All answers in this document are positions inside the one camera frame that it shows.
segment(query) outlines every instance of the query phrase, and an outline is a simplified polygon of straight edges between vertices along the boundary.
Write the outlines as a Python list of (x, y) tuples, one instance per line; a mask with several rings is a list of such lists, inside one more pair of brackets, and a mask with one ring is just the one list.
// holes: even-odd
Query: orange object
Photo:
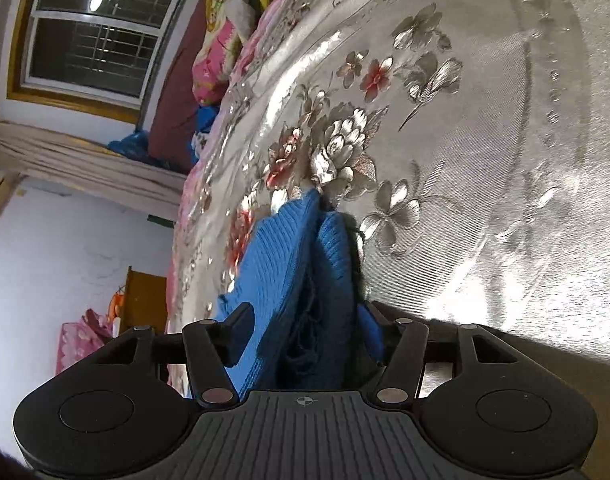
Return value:
[(108, 318), (113, 321), (115, 317), (121, 317), (121, 308), (125, 302), (125, 295), (120, 290), (112, 296), (108, 306)]

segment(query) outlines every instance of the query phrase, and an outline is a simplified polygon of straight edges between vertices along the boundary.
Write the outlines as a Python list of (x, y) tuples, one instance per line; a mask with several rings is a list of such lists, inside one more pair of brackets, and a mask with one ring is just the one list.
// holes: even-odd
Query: beige curtain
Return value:
[(58, 182), (176, 221), (185, 176), (103, 146), (31, 126), (0, 123), (0, 170)]

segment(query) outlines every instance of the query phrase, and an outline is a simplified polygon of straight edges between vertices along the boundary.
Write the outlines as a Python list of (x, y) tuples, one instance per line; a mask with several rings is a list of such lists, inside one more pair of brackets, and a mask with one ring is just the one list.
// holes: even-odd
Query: blue sweater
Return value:
[(227, 373), (239, 395), (252, 388), (339, 388), (355, 323), (347, 233), (312, 190), (256, 228), (219, 320), (252, 304), (254, 333)]

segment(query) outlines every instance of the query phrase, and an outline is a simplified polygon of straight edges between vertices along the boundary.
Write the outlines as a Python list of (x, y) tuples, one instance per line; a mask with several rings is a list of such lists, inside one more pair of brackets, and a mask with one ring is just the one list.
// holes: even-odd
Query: ceiling light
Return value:
[(96, 12), (98, 10), (98, 7), (101, 6), (102, 2), (103, 0), (90, 0), (90, 11)]

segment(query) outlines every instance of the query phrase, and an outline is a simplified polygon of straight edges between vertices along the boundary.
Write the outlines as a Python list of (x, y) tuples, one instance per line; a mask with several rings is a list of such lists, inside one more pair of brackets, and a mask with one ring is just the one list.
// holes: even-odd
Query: circular pad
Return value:
[(478, 416), (498, 430), (533, 431), (545, 424), (551, 408), (545, 399), (521, 390), (500, 390), (481, 397)]
[(129, 420), (134, 404), (117, 392), (85, 392), (70, 397), (61, 406), (65, 426), (81, 433), (98, 433), (118, 428)]
[(127, 365), (65, 370), (14, 415), (28, 463), (58, 478), (115, 478), (172, 452), (190, 421), (176, 390)]

